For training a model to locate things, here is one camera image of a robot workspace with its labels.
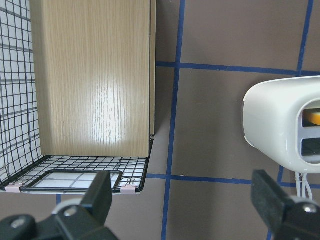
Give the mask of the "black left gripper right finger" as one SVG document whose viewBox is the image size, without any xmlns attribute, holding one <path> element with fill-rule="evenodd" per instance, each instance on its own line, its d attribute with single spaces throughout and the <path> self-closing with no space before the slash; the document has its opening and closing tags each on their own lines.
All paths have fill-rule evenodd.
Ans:
<svg viewBox="0 0 320 240">
<path fill-rule="evenodd" d="M 265 170 L 254 170 L 251 202 L 273 240 L 318 240 L 320 205 L 288 195 Z"/>
</svg>

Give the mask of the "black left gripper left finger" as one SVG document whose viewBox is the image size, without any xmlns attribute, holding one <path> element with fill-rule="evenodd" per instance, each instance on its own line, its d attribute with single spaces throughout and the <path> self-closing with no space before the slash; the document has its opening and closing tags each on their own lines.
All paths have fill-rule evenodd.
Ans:
<svg viewBox="0 0 320 240">
<path fill-rule="evenodd" d="M 2 240 L 116 240 L 105 226 L 112 205 L 111 174 L 97 172 L 80 201 L 60 203 L 51 216 L 36 222 L 29 214 L 17 214 L 0 222 Z"/>
</svg>

